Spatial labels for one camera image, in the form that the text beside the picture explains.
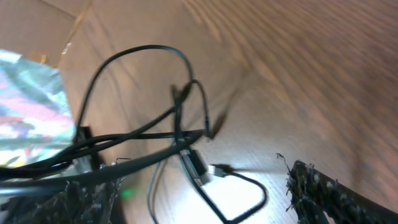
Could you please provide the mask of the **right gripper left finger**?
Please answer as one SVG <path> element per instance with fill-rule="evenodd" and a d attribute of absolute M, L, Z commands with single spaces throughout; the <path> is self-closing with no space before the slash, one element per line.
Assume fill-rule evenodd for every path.
<path fill-rule="evenodd" d="M 26 181 L 2 181 L 1 223 L 123 223 L 117 211 L 126 172 L 121 164 L 93 172 Z"/>

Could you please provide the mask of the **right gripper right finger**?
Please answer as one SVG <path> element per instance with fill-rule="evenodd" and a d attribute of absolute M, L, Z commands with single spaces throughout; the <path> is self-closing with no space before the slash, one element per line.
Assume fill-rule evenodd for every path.
<path fill-rule="evenodd" d="M 397 213 L 363 197 L 300 160 L 287 166 L 289 208 L 299 223 L 390 224 L 397 223 Z"/>

